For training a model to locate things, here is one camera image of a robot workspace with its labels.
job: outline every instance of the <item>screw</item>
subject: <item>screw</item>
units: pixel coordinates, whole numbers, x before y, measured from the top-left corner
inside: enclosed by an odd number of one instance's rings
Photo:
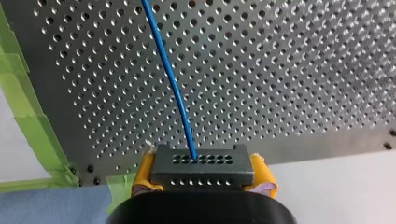
[[[70,172],[75,175],[76,174],[76,168],[74,167],[70,167]]]
[[[88,173],[93,173],[93,171],[94,171],[93,165],[88,165],[87,171],[88,171]]]
[[[100,179],[99,179],[99,177],[96,177],[96,178],[93,180],[93,184],[94,184],[94,185],[99,185],[99,184],[100,184]]]
[[[391,146],[389,143],[384,143],[384,148],[385,148],[386,150],[391,150],[391,149],[392,149],[392,146]]]
[[[396,137],[396,131],[395,131],[394,129],[390,129],[390,130],[389,130],[389,134],[390,134],[392,137]]]

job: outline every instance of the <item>blue wire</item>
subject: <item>blue wire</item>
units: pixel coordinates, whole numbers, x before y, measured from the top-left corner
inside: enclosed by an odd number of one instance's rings
[[[154,36],[155,43],[157,44],[157,48],[160,53],[161,60],[163,61],[163,67],[165,68],[165,72],[168,75],[169,82],[171,83],[171,87],[176,98],[178,111],[180,111],[181,120],[183,121],[184,132],[186,134],[187,144],[189,146],[191,157],[194,160],[196,160],[197,153],[195,151],[194,141],[192,140],[192,133],[190,129],[186,108],[183,103],[183,98],[181,98],[180,90],[177,85],[177,80],[172,71],[172,67],[171,64],[169,63],[168,56],[166,55],[166,51],[163,46],[163,40],[161,39],[160,32],[158,31],[157,22],[155,21],[154,14],[152,13],[151,6],[149,5],[149,0],[142,0],[142,4],[143,4],[143,8],[145,9],[146,15],[148,17],[148,23],[151,28],[151,32]]]

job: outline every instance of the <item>metal sheet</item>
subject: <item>metal sheet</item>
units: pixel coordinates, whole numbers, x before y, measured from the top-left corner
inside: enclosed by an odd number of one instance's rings
[[[1,2],[83,184],[135,171],[145,139],[186,148],[139,1]],[[152,1],[196,146],[246,144],[272,163],[382,150],[395,4]]]

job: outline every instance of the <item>white surface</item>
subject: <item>white surface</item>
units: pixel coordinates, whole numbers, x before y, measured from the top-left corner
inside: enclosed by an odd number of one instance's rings
[[[0,183],[50,178],[27,143],[0,89]]]
[[[272,165],[299,224],[395,224],[396,151]]]

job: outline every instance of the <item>green tape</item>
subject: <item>green tape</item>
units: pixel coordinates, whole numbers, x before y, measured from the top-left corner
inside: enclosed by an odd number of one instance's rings
[[[24,74],[29,73],[29,67],[23,59],[23,54],[14,32],[9,28],[6,15],[0,5],[0,53],[15,53],[21,58]]]
[[[52,177],[1,183],[0,191],[76,187],[78,179],[69,170],[69,163],[35,96],[28,72],[21,48],[0,6],[0,88],[31,149]]]
[[[0,86],[15,117],[43,114],[28,76],[0,73]]]
[[[110,189],[112,202],[107,208],[107,213],[111,214],[125,200],[131,198],[132,184],[136,173],[129,175],[117,175],[106,178],[108,188]]]
[[[11,192],[28,189],[59,188],[53,179],[35,179],[0,183],[0,192]]]
[[[15,118],[41,165],[63,186],[77,186],[50,122],[45,115]]]

